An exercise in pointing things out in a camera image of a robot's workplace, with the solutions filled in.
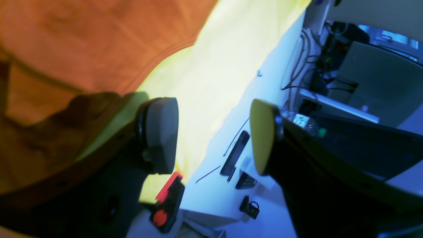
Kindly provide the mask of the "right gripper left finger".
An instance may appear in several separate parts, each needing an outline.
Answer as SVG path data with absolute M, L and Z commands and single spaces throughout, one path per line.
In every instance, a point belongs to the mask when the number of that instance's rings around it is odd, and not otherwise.
M 176 98 L 144 102 L 85 159 L 1 195 L 1 226 L 39 238 L 126 237 L 147 176 L 173 172 L 178 124 Z

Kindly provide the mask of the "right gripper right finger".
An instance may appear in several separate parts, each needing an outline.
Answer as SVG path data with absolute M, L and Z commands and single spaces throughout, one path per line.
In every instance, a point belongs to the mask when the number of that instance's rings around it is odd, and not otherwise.
M 298 238 L 421 238 L 422 197 L 360 172 L 254 99 L 250 130 L 255 168 L 282 188 Z

